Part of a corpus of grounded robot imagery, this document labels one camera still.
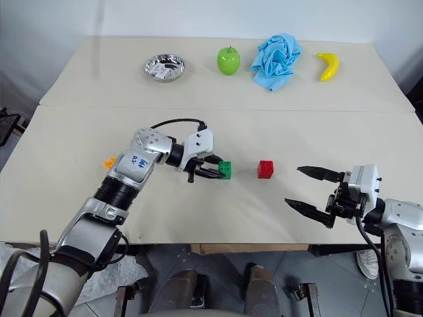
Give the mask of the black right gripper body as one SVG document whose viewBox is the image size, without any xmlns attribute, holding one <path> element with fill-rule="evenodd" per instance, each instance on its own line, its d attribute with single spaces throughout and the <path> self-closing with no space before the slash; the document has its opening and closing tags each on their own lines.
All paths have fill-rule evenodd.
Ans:
<svg viewBox="0 0 423 317">
<path fill-rule="evenodd" d="M 367 203 L 366 194 L 350 193 L 347 182 L 341 182 L 333 194 L 329 195 L 325 211 L 330 215 L 327 225 L 333 225 L 337 217 L 343 219 L 361 219 Z"/>
</svg>

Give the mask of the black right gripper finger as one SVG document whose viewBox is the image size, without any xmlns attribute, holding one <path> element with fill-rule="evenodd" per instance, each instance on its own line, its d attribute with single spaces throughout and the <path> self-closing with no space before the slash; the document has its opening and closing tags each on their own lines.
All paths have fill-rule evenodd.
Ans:
<svg viewBox="0 0 423 317">
<path fill-rule="evenodd" d="M 331 229 L 333 227 L 334 216 L 330 213 L 319 211 L 315 206 L 302 201 L 287 198 L 285 198 L 284 201 L 304 217 L 317 221 L 323 224 L 326 228 Z"/>
<path fill-rule="evenodd" d="M 327 180 L 329 182 L 341 182 L 344 179 L 344 172 L 336 172 L 323 167 L 318 166 L 299 166 L 297 170 L 304 173 L 308 177 L 316 180 Z"/>
</svg>

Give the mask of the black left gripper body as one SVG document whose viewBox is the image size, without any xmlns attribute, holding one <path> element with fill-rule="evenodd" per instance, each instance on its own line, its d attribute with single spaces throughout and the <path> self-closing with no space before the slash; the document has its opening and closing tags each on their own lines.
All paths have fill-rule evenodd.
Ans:
<svg viewBox="0 0 423 317">
<path fill-rule="evenodd" d="M 188 183 L 194 182 L 194 177 L 199 176 L 205 178 L 207 176 L 206 170 L 202 168 L 204 160 L 193 157 L 187 162 Z"/>
</svg>

